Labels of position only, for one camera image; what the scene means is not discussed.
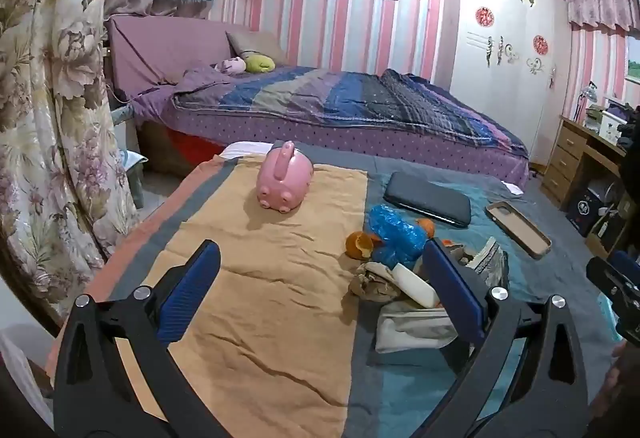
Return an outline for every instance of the pink striped wall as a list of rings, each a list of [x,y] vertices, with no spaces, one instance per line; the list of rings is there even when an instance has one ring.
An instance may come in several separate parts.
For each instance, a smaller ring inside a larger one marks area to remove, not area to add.
[[[580,89],[593,81],[598,87],[600,104],[610,95],[637,105],[635,90],[625,81],[626,35],[622,29],[578,27],[572,24],[569,83],[564,100],[564,115],[573,117]]]
[[[441,8],[442,0],[217,0],[209,18],[273,32],[296,64],[430,77]]]

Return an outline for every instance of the lamp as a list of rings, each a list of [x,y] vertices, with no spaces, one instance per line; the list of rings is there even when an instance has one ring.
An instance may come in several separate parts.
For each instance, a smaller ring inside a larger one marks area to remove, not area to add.
[[[598,102],[598,93],[596,90],[598,87],[595,85],[593,81],[589,81],[589,84],[585,86],[582,90],[580,90],[580,95],[578,95],[578,102],[575,105],[575,115],[574,122],[579,123],[582,114],[587,105],[587,99],[593,103]]]

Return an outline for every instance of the blue gripper pad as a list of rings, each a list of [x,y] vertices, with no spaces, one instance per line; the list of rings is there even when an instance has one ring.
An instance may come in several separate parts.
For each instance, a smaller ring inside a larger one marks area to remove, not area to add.
[[[162,344],[177,342],[220,271],[220,248],[205,241],[185,264],[186,271],[160,309],[156,336]]]
[[[461,270],[463,267],[452,260],[436,239],[428,240],[425,244],[422,266],[460,338],[476,346],[480,345],[484,341],[486,317],[484,294],[487,287],[484,282],[471,269]]]

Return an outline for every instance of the framed picture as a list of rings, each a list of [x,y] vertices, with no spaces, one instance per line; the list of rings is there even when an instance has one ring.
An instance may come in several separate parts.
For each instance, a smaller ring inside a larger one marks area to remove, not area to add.
[[[640,39],[629,34],[626,37],[626,75],[625,78],[640,84]]]

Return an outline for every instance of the hand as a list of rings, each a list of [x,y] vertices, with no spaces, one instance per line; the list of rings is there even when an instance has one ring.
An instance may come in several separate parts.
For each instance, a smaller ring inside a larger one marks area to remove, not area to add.
[[[607,371],[600,391],[591,402],[591,418],[602,417],[623,388],[627,387],[638,391],[640,349],[622,341],[613,349],[611,355],[616,358],[616,361]]]

